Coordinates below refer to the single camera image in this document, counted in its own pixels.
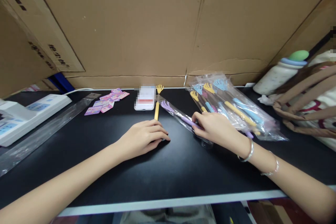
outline white table edge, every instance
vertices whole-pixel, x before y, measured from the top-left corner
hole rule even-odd
[[[336,185],[330,185],[331,189],[336,191]],[[76,216],[76,215],[90,215],[90,214],[105,214],[112,212],[124,212],[124,211],[136,211],[147,210],[157,208],[168,207],[183,207],[189,205],[200,204],[215,204],[215,203],[228,203],[237,201],[248,200],[261,200],[269,198],[281,198],[286,197],[281,190],[269,190],[269,191],[255,191],[255,192],[241,192],[234,194],[220,194],[198,197],[186,197],[186,198],[174,198],[174,199],[161,199],[153,201],[138,201],[105,205],[89,205],[89,206],[77,206],[64,209],[58,216]]]

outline white tissue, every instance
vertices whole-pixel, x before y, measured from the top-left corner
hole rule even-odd
[[[271,94],[269,97],[263,94],[260,98],[258,98],[258,101],[260,101],[260,103],[263,103],[265,105],[273,106],[273,103],[278,98],[280,98],[280,96],[282,96],[282,94]]]

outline power strip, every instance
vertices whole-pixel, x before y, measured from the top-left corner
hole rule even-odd
[[[26,107],[36,112],[36,116],[32,119],[28,121],[16,118],[0,120],[0,146],[11,145],[69,103],[71,103],[71,99],[68,96],[49,94]]]

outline clear plastic bag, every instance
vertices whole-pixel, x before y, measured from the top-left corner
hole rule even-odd
[[[189,130],[196,137],[198,137],[201,140],[202,147],[204,147],[206,149],[211,149],[213,147],[213,145],[214,145],[213,142],[209,141],[208,139],[197,136],[194,133],[194,130],[193,130],[192,126],[196,126],[200,129],[202,129],[202,127],[200,127],[198,124],[194,123],[191,120],[191,117],[187,116],[186,114],[184,114],[183,112],[178,110],[174,105],[172,105],[169,101],[167,101],[166,99],[164,99],[160,95],[157,97],[157,102],[159,102],[161,107],[164,108],[169,114],[171,114],[176,120],[178,120],[187,130]]]
[[[52,119],[40,129],[35,131],[21,143],[0,156],[0,177],[13,169],[18,163],[40,147],[53,134],[66,125],[72,118],[82,112],[100,94],[91,93],[72,105],[62,114]]]
[[[288,140],[280,133],[279,123],[236,89],[223,73],[196,76],[188,84],[204,102],[208,102],[208,112],[224,114],[237,130],[248,137],[253,136],[253,132],[259,140]]]

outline white cable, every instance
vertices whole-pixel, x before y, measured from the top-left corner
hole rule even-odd
[[[74,93],[74,92],[77,92],[77,91],[84,91],[84,90],[93,90],[93,89],[90,88],[90,87],[83,88],[83,89],[76,89],[76,90],[73,90],[73,91],[71,91],[71,92],[65,93],[65,94],[63,94],[63,95],[68,95],[68,94],[71,94],[71,93]]]

